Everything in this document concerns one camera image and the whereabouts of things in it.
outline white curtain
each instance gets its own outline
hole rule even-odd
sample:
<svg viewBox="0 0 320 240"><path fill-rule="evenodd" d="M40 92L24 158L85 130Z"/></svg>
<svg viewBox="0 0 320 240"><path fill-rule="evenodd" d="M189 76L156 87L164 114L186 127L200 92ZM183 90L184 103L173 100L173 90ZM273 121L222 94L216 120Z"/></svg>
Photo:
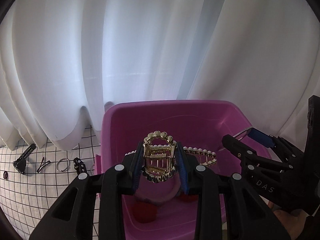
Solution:
<svg viewBox="0 0 320 240"><path fill-rule="evenodd" d="M67 150L88 124L99 137L112 104L219 99L303 148L318 45L305 0L16 0L0 25L0 137Z"/></svg>

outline pink plastic basket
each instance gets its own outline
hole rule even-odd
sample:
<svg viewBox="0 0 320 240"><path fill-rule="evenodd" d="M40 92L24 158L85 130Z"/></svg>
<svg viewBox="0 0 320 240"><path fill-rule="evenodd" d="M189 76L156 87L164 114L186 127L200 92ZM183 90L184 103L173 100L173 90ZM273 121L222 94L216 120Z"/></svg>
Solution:
<svg viewBox="0 0 320 240"><path fill-rule="evenodd" d="M122 161L124 154L136 149L138 142L155 130L166 131L183 146L217 151L222 137L235 135L251 126L238 107L226 101L173 100L124 103L111 107L104 115L101 133L101 171ZM270 158L263 146L246 137L243 142L258 155ZM228 150L217 153L218 164L212 169L230 176L240 172L240 161ZM146 194L167 194L175 179L154 184L140 180L139 189ZM226 220L223 197L220 198L221 219ZM158 208L154 222L141 224L132 216L134 196L123 197L124 227L127 240L193 239L197 202L185 203L176 198Z"/></svg>

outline table surface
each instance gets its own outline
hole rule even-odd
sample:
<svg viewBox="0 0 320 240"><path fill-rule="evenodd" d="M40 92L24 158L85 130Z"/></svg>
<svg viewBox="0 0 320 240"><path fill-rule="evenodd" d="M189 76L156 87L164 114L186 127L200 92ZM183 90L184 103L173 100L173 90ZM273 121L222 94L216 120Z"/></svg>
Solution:
<svg viewBox="0 0 320 240"><path fill-rule="evenodd" d="M70 151L59 151L48 140L43 148L36 148L27 158L26 174L22 175L16 171L12 162L20 157L27 148L28 145L23 139L18 142L13 151L7 147L0 148L0 207L23 239L29 239L40 219L76 177L76 170L73 167L74 158L78 157L83 160L88 173L91 174L89 170L94 164L94 156L100 153L100 143L92 127L84 130L80 143ZM43 157L45 161L50 160L52 163L40 173L36 173ZM56 171L56 163L62 158L70 160L69 168L65 172ZM64 169L66 165L66 161L61 162L59 169ZM3 178L4 171L8 171L8 180ZM98 240L99 206L100 201L97 197L93 220L93 240Z"/></svg>

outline black wristwatch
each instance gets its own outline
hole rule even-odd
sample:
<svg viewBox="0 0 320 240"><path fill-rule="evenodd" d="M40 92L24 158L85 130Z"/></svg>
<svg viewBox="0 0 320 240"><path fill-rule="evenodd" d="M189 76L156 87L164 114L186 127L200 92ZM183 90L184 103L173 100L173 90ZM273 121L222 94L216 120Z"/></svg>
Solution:
<svg viewBox="0 0 320 240"><path fill-rule="evenodd" d="M21 156L13 162L13 166L19 171L21 174L25 173L25 169L27 166L26 158L32 153L32 151L36 149L36 145L33 143L31 144Z"/></svg>

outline red pom-pom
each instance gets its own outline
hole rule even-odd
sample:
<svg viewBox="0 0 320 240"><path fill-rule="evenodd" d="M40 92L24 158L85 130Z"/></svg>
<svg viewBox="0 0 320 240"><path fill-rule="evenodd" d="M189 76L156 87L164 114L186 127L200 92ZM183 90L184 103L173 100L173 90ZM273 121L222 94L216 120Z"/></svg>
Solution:
<svg viewBox="0 0 320 240"><path fill-rule="evenodd" d="M181 192L177 198L183 202L192 202L198 200L198 195L186 195Z"/></svg>
<svg viewBox="0 0 320 240"><path fill-rule="evenodd" d="M132 206L132 215L139 223L150 223L156 220L157 206L145 202L136 202Z"/></svg>

